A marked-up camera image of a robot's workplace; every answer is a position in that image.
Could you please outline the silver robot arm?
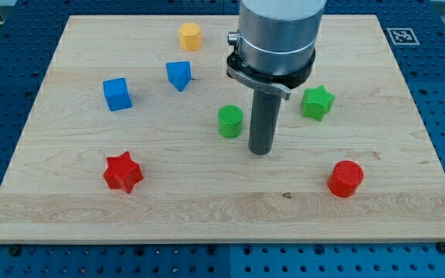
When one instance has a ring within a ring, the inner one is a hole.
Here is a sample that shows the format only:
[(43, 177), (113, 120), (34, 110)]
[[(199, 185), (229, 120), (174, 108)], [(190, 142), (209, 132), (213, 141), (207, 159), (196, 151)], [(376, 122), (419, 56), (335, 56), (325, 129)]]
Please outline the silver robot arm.
[(325, 0), (242, 0), (227, 75), (249, 88), (290, 98), (310, 76)]

